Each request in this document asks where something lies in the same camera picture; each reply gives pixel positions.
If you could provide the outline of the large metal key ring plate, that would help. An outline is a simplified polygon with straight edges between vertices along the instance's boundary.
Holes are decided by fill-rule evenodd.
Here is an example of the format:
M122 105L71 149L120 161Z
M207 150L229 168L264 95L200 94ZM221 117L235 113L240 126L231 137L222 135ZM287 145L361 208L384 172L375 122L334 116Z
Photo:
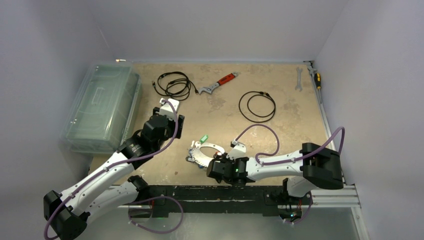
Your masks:
M188 149L186 161L195 163L198 166L201 166L202 168L207 168L209 163L213 160L213 157L204 154L202 152L203 148L213 149L213 153L220 152L221 154L223 154L225 152L225 149L217 144L210 142L201 143L200 141L192 141L191 146Z

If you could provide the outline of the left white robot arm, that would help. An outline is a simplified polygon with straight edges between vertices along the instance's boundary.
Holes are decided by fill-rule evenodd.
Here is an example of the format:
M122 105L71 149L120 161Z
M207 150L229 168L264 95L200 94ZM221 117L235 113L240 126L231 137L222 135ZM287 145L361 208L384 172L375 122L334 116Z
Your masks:
M154 156L166 150L181 137L184 116L178 114L178 104L164 100L161 107L130 138L118 147L100 167L71 187L56 192L51 190L43 198L44 218L47 223L43 237L74 240L97 217L120 205L147 203L165 199L152 195L151 186L141 176L131 176L116 188L117 180L137 170Z

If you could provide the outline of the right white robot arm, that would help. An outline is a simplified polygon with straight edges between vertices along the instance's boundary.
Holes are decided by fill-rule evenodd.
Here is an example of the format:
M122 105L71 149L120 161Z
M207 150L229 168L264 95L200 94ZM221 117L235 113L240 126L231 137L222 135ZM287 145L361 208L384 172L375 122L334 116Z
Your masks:
M216 155L208 164L206 175L217 182L233 186L273 178L287 177L280 196L294 203L314 189L343 189L340 154L326 147L307 142L300 150L268 157L247 157L243 143L233 142L229 153Z

